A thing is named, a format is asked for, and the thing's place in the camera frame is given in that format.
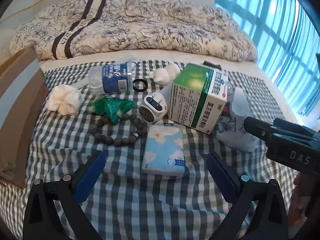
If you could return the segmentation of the person's right hand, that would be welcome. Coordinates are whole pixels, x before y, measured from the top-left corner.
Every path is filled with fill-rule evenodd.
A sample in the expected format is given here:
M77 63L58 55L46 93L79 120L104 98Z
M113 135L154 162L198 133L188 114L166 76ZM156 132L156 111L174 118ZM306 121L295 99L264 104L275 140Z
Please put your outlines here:
M303 173L299 173L293 181L295 188L292 191L290 207L287 213L289 239L292 239L297 234L307 219L305 211L310 202L315 182L315 178Z

